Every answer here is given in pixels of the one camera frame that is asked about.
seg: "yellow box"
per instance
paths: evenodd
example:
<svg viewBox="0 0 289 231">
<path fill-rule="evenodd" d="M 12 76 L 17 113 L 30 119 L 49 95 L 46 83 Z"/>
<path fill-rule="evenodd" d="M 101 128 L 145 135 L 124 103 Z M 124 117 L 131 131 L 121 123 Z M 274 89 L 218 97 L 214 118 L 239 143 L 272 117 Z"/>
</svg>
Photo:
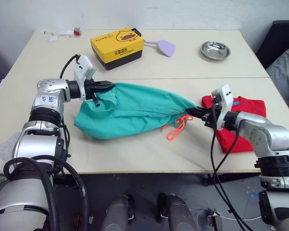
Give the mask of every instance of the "yellow box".
<svg viewBox="0 0 289 231">
<path fill-rule="evenodd" d="M 110 70 L 141 57 L 144 40 L 135 31 L 126 27 L 91 39 L 92 49 L 105 69 Z"/>
</svg>

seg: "green drawstring bag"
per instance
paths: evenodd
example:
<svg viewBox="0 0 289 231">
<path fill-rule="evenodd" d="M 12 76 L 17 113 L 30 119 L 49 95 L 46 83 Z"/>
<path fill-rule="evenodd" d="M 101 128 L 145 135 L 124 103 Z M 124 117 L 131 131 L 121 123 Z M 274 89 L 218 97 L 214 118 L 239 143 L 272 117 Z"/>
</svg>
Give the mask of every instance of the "green drawstring bag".
<svg viewBox="0 0 289 231">
<path fill-rule="evenodd" d="M 160 89 L 116 83 L 104 93 L 96 94 L 101 106 L 84 101 L 74 125 L 89 136 L 111 139 L 131 136 L 160 128 L 165 124 L 177 127 L 175 120 L 185 109 L 195 107 L 187 99 Z"/>
</svg>

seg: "wire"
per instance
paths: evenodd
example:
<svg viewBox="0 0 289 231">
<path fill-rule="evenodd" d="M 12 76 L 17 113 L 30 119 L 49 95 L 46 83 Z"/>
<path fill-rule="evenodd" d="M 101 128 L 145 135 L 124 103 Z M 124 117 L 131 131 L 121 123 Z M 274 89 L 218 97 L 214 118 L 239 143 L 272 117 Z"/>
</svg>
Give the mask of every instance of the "wire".
<svg viewBox="0 0 289 231">
<path fill-rule="evenodd" d="M 49 176 L 47 173 L 42 169 L 41 165 L 27 157 L 17 157 L 12 160 L 9 160 L 3 168 L 3 173 L 7 179 L 11 179 L 12 175 L 9 171 L 10 166 L 12 164 L 16 163 L 27 163 L 30 164 L 38 173 L 40 180 L 42 181 L 45 193 L 46 193 L 46 198 L 47 198 L 47 203 L 48 203 L 48 208 L 49 208 L 49 219 L 50 219 L 50 226 L 52 231 L 60 231 L 60 219 L 59 219 L 59 212 L 57 210 L 57 203 L 53 191 L 53 186 L 50 182 Z"/>
<path fill-rule="evenodd" d="M 213 122 L 214 122 L 214 134 L 213 134 L 213 138 L 212 138 L 212 143 L 211 143 L 211 149 L 210 149 L 210 157 L 211 157 L 211 163 L 212 163 L 212 167 L 213 167 L 213 170 L 214 170 L 214 173 L 213 173 L 213 184 L 214 184 L 214 187 L 216 188 L 218 194 L 221 196 L 221 198 L 224 200 L 224 202 L 227 204 L 227 206 L 229 207 L 230 211 L 233 213 L 233 215 L 235 216 L 236 218 L 236 221 L 238 222 L 239 226 L 241 227 L 241 229 L 244 231 L 244 227 L 242 226 L 242 224 L 250 231 L 253 231 L 245 222 L 244 220 L 239 216 L 239 214 L 236 212 L 236 210 L 234 209 L 231 201 L 229 200 L 229 197 L 226 193 L 226 191 L 224 190 L 223 186 L 222 186 L 222 183 L 217 175 L 217 171 L 218 169 L 220 168 L 220 166 L 223 164 L 223 162 L 225 161 L 225 159 L 228 157 L 228 155 L 230 154 L 231 150 L 233 149 L 233 147 L 235 146 L 237 140 L 238 140 L 238 137 L 239 137 L 239 128 L 240 126 L 238 127 L 237 131 L 236 131 L 236 138 L 234 140 L 234 142 L 232 143 L 231 147 L 229 148 L 227 154 L 224 156 L 224 158 L 221 160 L 221 162 L 219 163 L 218 167 L 215 168 L 215 164 L 214 164 L 214 159 L 213 159 L 213 146 L 214 146 L 214 141 L 215 141 L 215 138 L 216 138 L 216 132 L 217 132 L 217 121 L 216 121 L 216 114 L 215 114 L 215 104 L 213 103 L 212 104 L 212 117 L 213 117 Z M 219 188 L 217 187 L 216 185 L 216 180 L 218 181 L 218 184 L 223 192 L 219 190 Z"/>
<path fill-rule="evenodd" d="M 67 129 L 67 126 L 65 125 L 65 122 L 64 122 L 64 118 L 62 117 L 62 128 L 63 128 L 63 133 L 64 133 L 64 139 L 66 141 L 66 154 L 65 154 L 65 158 L 67 158 L 68 156 L 68 148 L 69 148 L 69 143 L 70 143 L 70 133 Z"/>
<path fill-rule="evenodd" d="M 65 72 L 67 66 L 73 61 L 73 59 L 76 59 L 76 61 L 79 59 L 80 55 L 78 54 L 75 54 L 74 56 L 72 56 L 68 61 L 67 63 L 64 65 L 62 71 L 61 71 L 61 74 L 60 74 L 60 78 L 63 77 L 63 73 Z"/>
<path fill-rule="evenodd" d="M 89 196 L 88 196 L 88 192 L 86 190 L 85 184 L 82 180 L 82 178 L 80 177 L 80 175 L 77 173 L 77 171 L 70 165 L 68 164 L 66 161 L 55 157 L 55 156 L 51 156 L 51 155 L 38 155 L 33 157 L 32 159 L 34 160 L 52 160 L 55 162 L 58 162 L 59 164 L 61 164 L 64 168 L 66 168 L 69 173 L 72 175 L 72 177 L 74 178 L 76 184 L 78 185 L 80 194 L 82 195 L 83 198 L 83 202 L 82 202 L 82 215 L 83 215 L 83 230 L 87 231 L 88 228 L 88 224 L 89 224 Z"/>
<path fill-rule="evenodd" d="M 232 210 L 232 205 L 230 203 L 229 200 L 227 200 L 222 192 L 220 191 L 220 189 L 217 187 L 216 185 L 216 181 L 215 181 L 215 174 L 217 173 L 216 171 L 216 168 L 215 168 L 215 164 L 214 164 L 214 159 L 213 159 L 213 148 L 214 148 L 214 142 L 215 142 L 215 138 L 216 138 L 216 133 L 217 133 L 217 123 L 216 123 L 216 114 L 215 114 L 215 104 L 213 103 L 212 105 L 212 117 L 213 117 L 213 122 L 214 122 L 214 132 L 213 132 L 213 137 L 212 137 L 212 142 L 211 142 L 211 149 L 210 149 L 210 158 L 211 158 L 211 163 L 212 163 L 212 167 L 213 167 L 213 170 L 214 170 L 214 173 L 213 173 L 213 184 L 214 184 L 214 187 L 216 189 L 216 191 L 218 192 L 218 194 L 220 195 L 220 197 L 223 199 L 223 201 L 226 203 L 226 205 Z M 239 219 L 235 216 L 239 226 L 241 227 L 241 229 L 244 231 L 244 227 L 242 226 L 242 224 L 240 223 Z"/>
<path fill-rule="evenodd" d="M 224 219 L 227 219 L 227 220 L 235 220 L 236 221 L 236 219 L 233 219 L 233 218 L 227 218 L 227 217 L 224 217 L 224 216 L 218 216 L 218 217 L 221 217 L 221 218 L 224 218 Z M 255 218 L 250 218 L 250 219 L 243 219 L 243 221 L 257 220 L 259 218 L 261 218 L 261 216 L 258 216 L 258 217 L 255 217 Z"/>
</svg>

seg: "robotic arm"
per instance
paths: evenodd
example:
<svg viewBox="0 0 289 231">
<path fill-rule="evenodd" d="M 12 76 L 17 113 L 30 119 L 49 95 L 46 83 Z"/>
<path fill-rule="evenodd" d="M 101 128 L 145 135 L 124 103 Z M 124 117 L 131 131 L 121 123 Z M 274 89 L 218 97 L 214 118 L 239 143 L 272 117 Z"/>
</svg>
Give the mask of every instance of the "robotic arm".
<svg viewBox="0 0 289 231">
<path fill-rule="evenodd" d="M 279 231 L 289 231 L 289 131 L 259 115 L 231 112 L 233 97 L 228 85 L 213 91 L 212 96 L 215 107 L 186 111 L 213 128 L 212 110 L 215 110 L 217 129 L 238 130 L 251 143 L 258 157 L 255 167 L 260 168 L 261 185 L 266 188 L 259 193 L 262 219 Z"/>
<path fill-rule="evenodd" d="M 38 82 L 38 93 L 31 108 L 29 121 L 24 124 L 13 149 L 13 158 L 46 155 L 65 162 L 68 153 L 64 150 L 64 140 L 60 131 L 61 124 L 64 124 L 64 103 L 75 98 L 81 101 L 93 99 L 96 106 L 99 106 L 95 93 L 111 90 L 115 86 L 108 81 L 93 81 L 95 69 L 90 60 L 84 55 L 76 57 L 75 80 L 60 78 Z M 53 160 L 38 162 L 47 172 L 51 182 L 53 175 L 62 168 L 60 163 Z M 51 213 L 47 202 L 42 181 L 32 166 L 14 164 L 10 182 L 0 191 L 0 231 L 49 230 L 52 221 L 47 222 Z"/>
</svg>

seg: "lavender plastic scraper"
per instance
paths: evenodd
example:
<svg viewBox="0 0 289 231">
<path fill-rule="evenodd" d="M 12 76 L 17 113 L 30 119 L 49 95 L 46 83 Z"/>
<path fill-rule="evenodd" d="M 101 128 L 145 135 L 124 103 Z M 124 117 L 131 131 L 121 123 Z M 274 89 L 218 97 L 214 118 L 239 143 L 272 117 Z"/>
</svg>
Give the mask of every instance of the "lavender plastic scraper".
<svg viewBox="0 0 289 231">
<path fill-rule="evenodd" d="M 159 51 L 168 57 L 172 57 L 172 55 L 175 52 L 175 45 L 173 45 L 172 43 L 165 41 L 165 40 L 160 40 L 157 42 L 150 42 L 150 41 L 145 40 L 144 42 L 156 44 L 158 46 Z"/>
</svg>

